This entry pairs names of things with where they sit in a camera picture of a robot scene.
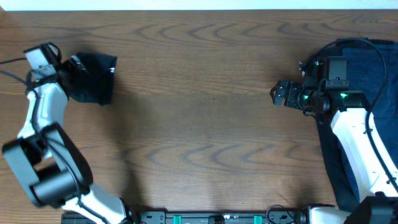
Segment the dark teal t-shirt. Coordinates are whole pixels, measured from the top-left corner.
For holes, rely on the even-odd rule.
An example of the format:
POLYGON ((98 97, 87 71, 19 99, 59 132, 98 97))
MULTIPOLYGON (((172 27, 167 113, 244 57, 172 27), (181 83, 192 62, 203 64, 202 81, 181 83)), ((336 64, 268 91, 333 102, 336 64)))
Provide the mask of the dark teal t-shirt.
POLYGON ((72 81, 70 96, 80 103, 111 103, 117 57, 99 53, 78 52, 77 58, 86 68, 72 81))

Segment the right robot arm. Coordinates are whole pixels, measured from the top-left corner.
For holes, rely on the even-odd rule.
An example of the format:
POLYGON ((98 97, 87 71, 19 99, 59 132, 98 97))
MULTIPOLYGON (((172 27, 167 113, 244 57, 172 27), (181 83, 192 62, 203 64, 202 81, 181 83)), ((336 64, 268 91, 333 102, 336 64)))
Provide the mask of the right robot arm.
POLYGON ((275 105, 326 118, 354 174, 360 204, 353 212, 326 205, 306 208, 297 223, 397 223, 397 167, 384 146, 369 103, 346 80, 322 79, 315 86, 280 80, 270 91, 275 105))

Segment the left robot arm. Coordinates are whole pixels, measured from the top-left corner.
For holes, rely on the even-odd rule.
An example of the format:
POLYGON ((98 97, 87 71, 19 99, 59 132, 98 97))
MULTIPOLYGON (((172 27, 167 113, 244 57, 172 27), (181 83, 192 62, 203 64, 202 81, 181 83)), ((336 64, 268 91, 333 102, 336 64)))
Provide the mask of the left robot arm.
POLYGON ((64 62, 24 58, 32 68, 24 80, 27 117, 17 138, 3 145, 2 156, 30 202, 79 213, 94 223, 136 223, 123 199, 94 182, 88 162, 63 129, 70 98, 100 105, 111 101, 117 58, 82 52, 64 62))

